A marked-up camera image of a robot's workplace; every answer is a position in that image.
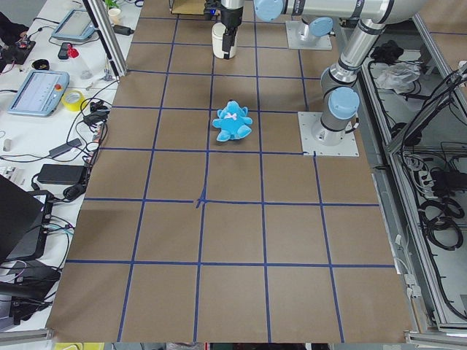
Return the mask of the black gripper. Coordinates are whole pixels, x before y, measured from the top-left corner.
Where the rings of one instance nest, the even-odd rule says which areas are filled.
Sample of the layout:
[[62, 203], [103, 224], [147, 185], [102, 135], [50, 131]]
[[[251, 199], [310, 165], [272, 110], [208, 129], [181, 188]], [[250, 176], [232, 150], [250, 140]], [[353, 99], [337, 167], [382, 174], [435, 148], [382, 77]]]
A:
[[223, 59], [229, 60], [236, 54], [236, 30], [242, 24], [242, 8], [220, 8], [221, 23], [226, 30], [223, 33], [222, 51]]

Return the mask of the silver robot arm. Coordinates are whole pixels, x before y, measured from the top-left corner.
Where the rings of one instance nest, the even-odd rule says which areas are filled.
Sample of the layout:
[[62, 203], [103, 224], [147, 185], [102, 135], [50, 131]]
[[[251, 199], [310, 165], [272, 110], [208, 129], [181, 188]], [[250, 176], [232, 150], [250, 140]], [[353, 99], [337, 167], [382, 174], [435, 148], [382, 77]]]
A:
[[255, 14], [270, 22], [280, 15], [357, 18], [358, 24], [337, 62], [323, 72], [321, 86], [325, 109], [320, 124], [327, 130], [344, 130], [360, 104], [352, 89], [363, 60], [390, 24], [401, 23], [419, 12], [424, 1], [254, 1]]
[[302, 42], [308, 42], [314, 38], [328, 35], [332, 28], [333, 19], [331, 17], [302, 16], [298, 35]]

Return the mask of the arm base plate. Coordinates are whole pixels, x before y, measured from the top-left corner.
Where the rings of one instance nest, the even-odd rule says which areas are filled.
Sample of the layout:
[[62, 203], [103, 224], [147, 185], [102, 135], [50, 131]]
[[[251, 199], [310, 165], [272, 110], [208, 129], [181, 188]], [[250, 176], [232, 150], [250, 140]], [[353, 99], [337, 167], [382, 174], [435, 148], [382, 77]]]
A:
[[332, 25], [324, 26], [311, 22], [287, 21], [285, 23], [287, 44], [293, 50], [331, 50], [329, 33]]
[[359, 151], [349, 120], [343, 131], [330, 131], [321, 123], [322, 112], [299, 112], [302, 153], [308, 156], [358, 157]]

